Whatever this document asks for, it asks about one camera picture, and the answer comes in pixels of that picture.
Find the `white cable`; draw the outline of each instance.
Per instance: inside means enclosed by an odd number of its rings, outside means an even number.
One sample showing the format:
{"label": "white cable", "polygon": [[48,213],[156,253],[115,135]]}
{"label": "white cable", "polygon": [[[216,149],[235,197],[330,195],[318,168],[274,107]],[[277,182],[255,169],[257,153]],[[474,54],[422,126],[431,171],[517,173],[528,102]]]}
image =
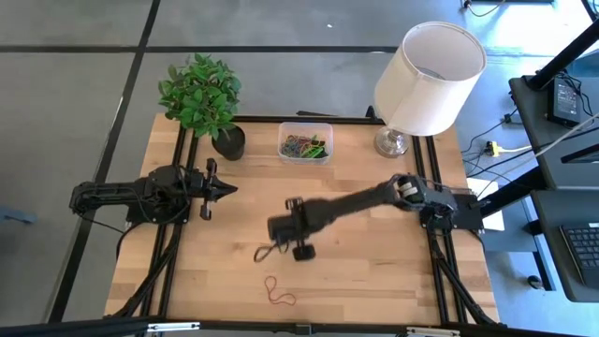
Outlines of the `white cable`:
{"label": "white cable", "polygon": [[524,151],[524,150],[529,150],[531,148],[532,148],[531,145],[522,146],[521,148],[517,148],[517,149],[504,149],[503,147],[498,146],[497,152],[499,152],[499,153],[515,153],[515,152],[520,152],[520,151]]}
{"label": "white cable", "polygon": [[487,13],[485,13],[485,14],[477,14],[476,12],[474,12],[474,11],[472,10],[472,4],[471,4],[471,5],[468,5],[467,7],[468,7],[468,9],[470,10],[470,12],[471,12],[471,13],[472,13],[474,16],[476,16],[476,17],[478,17],[478,18],[482,18],[482,17],[484,17],[484,16],[487,16],[487,15],[489,15],[489,14],[490,14],[490,13],[492,13],[493,11],[495,11],[495,9],[499,8],[499,6],[503,5],[504,3],[505,3],[505,0],[502,0],[502,2],[500,2],[500,3],[499,3],[497,6],[495,6],[495,7],[494,7],[492,10],[488,11],[488,12],[487,12]]}
{"label": "white cable", "polygon": [[[580,128],[582,128],[582,126],[586,125],[587,123],[590,123],[591,121],[593,121],[595,118],[599,117],[599,112],[595,113],[591,118],[589,118],[588,120],[584,121],[583,123],[580,123],[579,125],[577,125],[576,127],[574,127],[572,130],[566,132],[565,134],[563,134],[561,137],[559,137],[558,139],[555,139],[554,142],[552,142],[551,144],[549,144],[548,147],[546,147],[545,149],[539,151],[537,154],[534,155],[534,157],[525,160],[523,162],[521,162],[519,165],[514,166],[513,168],[507,170],[506,172],[502,173],[501,175],[506,175],[507,173],[513,171],[514,169],[517,169],[521,166],[523,166],[524,164],[530,162],[531,160],[535,159],[536,157],[546,153],[547,151],[551,150],[555,145],[559,144],[562,140],[570,137],[570,135],[572,135],[573,133],[577,132]],[[478,194],[478,196],[476,196],[476,198],[479,198],[483,192],[485,192],[485,190],[492,184],[494,183],[497,179],[499,179],[500,176],[495,177],[495,179],[493,179],[492,181],[490,181],[487,186],[485,186],[485,188],[483,188],[482,191],[480,191],[480,193]]]}

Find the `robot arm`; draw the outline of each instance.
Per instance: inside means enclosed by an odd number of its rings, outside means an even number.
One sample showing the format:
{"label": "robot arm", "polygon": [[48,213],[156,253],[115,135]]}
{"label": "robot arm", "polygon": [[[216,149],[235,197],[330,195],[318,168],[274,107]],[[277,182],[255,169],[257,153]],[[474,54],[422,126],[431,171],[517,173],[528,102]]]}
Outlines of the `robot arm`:
{"label": "robot arm", "polygon": [[417,176],[394,175],[373,188],[341,198],[288,199],[285,207],[291,214],[269,218],[269,237],[279,246],[296,241],[298,247],[293,250],[294,258],[312,259],[314,247],[304,242],[310,235],[332,224],[338,217],[379,205],[393,205],[408,212],[428,208],[438,218],[451,217],[458,209],[448,190],[432,190]]}
{"label": "robot arm", "polygon": [[203,198],[200,216],[210,220],[210,202],[237,191],[237,187],[216,178],[214,159],[208,159],[206,170],[204,175],[198,169],[163,166],[132,183],[81,183],[73,189],[69,207],[81,215],[102,206],[125,205],[129,208],[128,222],[180,224],[186,220],[183,211],[189,198]]}

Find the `rubber band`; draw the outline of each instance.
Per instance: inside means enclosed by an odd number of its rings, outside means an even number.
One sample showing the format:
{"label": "rubber band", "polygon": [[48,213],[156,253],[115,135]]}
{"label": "rubber band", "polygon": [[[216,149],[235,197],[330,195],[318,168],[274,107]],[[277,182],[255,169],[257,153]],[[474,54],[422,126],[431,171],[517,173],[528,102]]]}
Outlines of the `rubber band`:
{"label": "rubber band", "polygon": [[[269,287],[269,279],[272,279],[273,281],[273,285],[272,287]],[[264,286],[266,287],[266,291],[269,294],[269,302],[270,304],[287,304],[289,306],[294,306],[296,305],[296,302],[298,301],[298,299],[296,299],[295,295],[291,294],[291,293],[283,293],[281,294],[279,297],[277,297],[276,299],[274,299],[272,297],[272,292],[274,291],[274,289],[277,287],[277,278],[269,275],[264,279]],[[285,296],[289,297],[291,300],[287,301],[287,300],[282,300],[282,298],[284,298]]]}

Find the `keyboard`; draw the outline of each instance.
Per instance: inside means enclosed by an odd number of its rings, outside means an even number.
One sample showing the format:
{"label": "keyboard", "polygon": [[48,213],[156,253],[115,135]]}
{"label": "keyboard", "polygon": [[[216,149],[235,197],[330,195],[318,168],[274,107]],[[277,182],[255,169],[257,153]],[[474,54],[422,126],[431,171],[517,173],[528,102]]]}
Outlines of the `keyboard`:
{"label": "keyboard", "polygon": [[599,227],[595,225],[560,229],[582,283],[599,288]]}

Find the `black pot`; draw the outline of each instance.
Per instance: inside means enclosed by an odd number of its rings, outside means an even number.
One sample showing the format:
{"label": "black pot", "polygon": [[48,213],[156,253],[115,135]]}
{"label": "black pot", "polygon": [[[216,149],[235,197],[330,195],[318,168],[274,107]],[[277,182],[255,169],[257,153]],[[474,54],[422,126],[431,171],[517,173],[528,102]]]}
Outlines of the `black pot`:
{"label": "black pot", "polygon": [[243,156],[243,151],[245,150],[245,133],[238,126],[226,132],[228,133],[228,138],[225,131],[220,130],[218,140],[212,139],[212,146],[225,159],[238,160]]}

